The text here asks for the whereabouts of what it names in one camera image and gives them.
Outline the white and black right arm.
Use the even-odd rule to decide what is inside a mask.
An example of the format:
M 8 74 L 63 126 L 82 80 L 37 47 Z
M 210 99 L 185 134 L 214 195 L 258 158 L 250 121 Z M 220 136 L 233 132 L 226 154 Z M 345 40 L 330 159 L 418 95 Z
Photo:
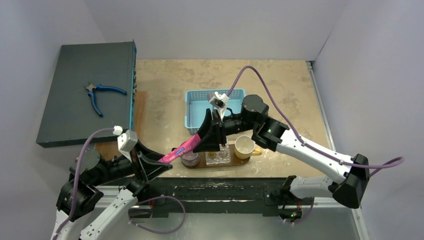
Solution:
M 194 153 L 218 152 L 227 145 L 227 137 L 252 131 L 247 146 L 242 147 L 252 155 L 256 147 L 288 155 L 319 170 L 323 177 L 290 176 L 281 189 L 280 196 L 288 204 L 298 199 L 333 198 L 339 204 L 358 209 L 370 179 L 368 159 L 357 154 L 337 153 L 308 140 L 279 120 L 268 115 L 269 106 L 256 94 L 243 98 L 238 114 L 225 115 L 229 97 L 212 91 L 208 102 L 214 109 L 206 109 L 205 118 L 197 131 L 199 142 Z

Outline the purple mug with black handle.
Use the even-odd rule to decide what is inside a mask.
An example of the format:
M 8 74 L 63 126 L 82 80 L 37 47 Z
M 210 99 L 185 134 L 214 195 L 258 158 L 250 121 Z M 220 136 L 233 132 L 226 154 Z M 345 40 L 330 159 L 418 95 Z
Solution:
M 180 157 L 181 162 L 186 167 L 194 167 L 200 162 L 199 152 L 188 152 Z

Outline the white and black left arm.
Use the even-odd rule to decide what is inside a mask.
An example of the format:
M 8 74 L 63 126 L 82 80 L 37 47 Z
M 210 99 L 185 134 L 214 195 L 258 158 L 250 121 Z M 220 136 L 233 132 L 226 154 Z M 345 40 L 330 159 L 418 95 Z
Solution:
M 52 240 L 99 240 L 134 205 L 154 201 L 149 193 L 150 181 L 172 169 L 161 162 L 162 154 L 152 151 L 140 142 L 131 144 L 129 156 L 121 155 L 114 161 L 105 161 L 100 155 L 86 161 L 82 159 L 72 168 L 69 181 L 60 190 L 56 203 L 56 222 Z M 134 177 L 118 189 L 117 196 L 91 223 L 89 216 L 104 193 L 97 186 Z

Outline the dark grey box blue edge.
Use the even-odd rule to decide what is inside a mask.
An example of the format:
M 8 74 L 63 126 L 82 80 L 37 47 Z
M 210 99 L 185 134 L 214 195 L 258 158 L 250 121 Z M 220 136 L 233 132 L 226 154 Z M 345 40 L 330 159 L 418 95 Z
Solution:
M 116 139 L 111 129 L 134 129 L 134 41 L 66 44 L 59 51 L 36 143 L 43 148 Z

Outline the yellow ceramic mug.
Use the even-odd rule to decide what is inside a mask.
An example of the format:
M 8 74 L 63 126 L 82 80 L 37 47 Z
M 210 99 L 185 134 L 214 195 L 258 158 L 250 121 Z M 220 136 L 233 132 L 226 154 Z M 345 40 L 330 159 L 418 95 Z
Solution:
M 248 159 L 251 156 L 260 156 L 263 151 L 256 147 L 255 142 L 247 135 L 239 136 L 234 143 L 234 153 L 241 159 Z

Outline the pink toothpaste tube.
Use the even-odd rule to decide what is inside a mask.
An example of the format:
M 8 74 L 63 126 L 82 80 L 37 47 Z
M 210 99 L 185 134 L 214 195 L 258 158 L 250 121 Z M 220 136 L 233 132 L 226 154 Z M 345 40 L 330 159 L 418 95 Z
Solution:
M 192 152 L 194 150 L 194 147 L 196 147 L 201 138 L 198 134 L 193 135 L 191 138 L 189 138 L 187 141 L 185 141 L 183 144 L 181 144 L 179 147 L 177 147 L 172 152 L 168 153 L 164 157 L 158 160 L 159 163 L 164 164 L 170 164 L 173 160 L 181 157 L 182 155 L 185 155 L 188 152 Z

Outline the clear textured glass dish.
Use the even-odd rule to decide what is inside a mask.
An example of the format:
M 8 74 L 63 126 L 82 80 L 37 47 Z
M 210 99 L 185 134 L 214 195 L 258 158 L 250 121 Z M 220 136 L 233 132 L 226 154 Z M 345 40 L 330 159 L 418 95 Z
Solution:
M 205 163 L 207 166 L 227 164 L 231 161 L 230 145 L 227 142 L 225 145 L 219 146 L 219 151 L 214 151 L 215 155 L 209 156 L 205 153 Z

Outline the blue handled pliers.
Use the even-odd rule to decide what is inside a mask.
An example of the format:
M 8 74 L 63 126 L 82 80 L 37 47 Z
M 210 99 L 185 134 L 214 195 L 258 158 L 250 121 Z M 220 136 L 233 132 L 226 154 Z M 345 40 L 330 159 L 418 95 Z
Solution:
M 90 99 L 90 105 L 93 111 L 100 118 L 102 118 L 104 114 L 98 105 L 99 95 L 100 95 L 100 103 L 105 104 L 107 102 L 106 97 L 111 97 L 115 95 L 126 96 L 128 94 L 127 91 L 122 88 L 110 86 L 110 85 L 102 85 L 102 84 L 89 83 L 87 86 L 84 87 L 84 89 L 87 91 L 87 95 Z

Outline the dark wooden oval tray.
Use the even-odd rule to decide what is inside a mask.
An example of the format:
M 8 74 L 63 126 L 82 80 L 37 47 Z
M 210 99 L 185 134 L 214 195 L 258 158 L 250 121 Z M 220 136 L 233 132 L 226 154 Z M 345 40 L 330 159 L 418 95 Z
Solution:
M 243 166 L 246 165 L 250 158 L 246 158 L 246 159 L 240 159 L 236 156 L 235 154 L 235 145 L 234 144 L 230 144 L 228 146 L 229 148 L 229 153 L 227 154 L 227 156 L 230 158 L 229 162 L 226 163 L 212 163 L 212 164 L 207 164 L 208 161 L 208 157 L 207 157 L 207 153 L 206 152 L 200 152 L 199 156 L 198 156 L 198 163 L 196 165 L 193 166 L 188 166 L 186 164 L 182 164 L 185 168 L 187 169 L 212 169 L 212 168 L 227 168 L 227 167 L 239 167 L 239 166 Z

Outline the light wooden board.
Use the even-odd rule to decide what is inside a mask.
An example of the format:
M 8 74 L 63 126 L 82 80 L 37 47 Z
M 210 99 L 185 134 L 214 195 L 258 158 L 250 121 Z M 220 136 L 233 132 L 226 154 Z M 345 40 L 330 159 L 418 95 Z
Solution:
M 137 133 L 138 139 L 143 140 L 143 132 L 145 128 L 145 113 L 146 103 L 148 100 L 147 91 L 140 91 L 135 94 L 134 104 L 134 131 Z M 112 161 L 115 156 L 119 157 L 122 154 L 118 150 L 117 141 L 96 143 L 94 148 L 106 161 Z

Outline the aluminium extrusion rail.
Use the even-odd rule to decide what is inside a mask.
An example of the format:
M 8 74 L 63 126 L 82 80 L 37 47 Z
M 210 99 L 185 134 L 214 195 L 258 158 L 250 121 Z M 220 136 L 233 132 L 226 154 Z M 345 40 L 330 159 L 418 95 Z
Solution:
M 106 209 L 109 206 L 117 209 L 123 205 L 129 205 L 136 197 L 125 186 L 99 186 L 97 188 L 103 193 L 103 197 L 96 203 L 96 209 Z

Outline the light blue perforated plastic basket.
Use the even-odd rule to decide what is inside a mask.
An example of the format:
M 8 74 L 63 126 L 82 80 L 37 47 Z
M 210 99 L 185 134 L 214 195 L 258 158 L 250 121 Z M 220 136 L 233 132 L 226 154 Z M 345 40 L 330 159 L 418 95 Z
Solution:
M 196 134 L 199 130 L 204 121 L 206 109 L 214 109 L 207 98 L 212 91 L 226 94 L 229 89 L 189 90 L 185 93 L 184 125 L 190 135 Z M 243 88 L 235 88 L 229 95 L 228 107 L 234 114 L 241 112 L 242 101 L 246 95 L 246 91 Z

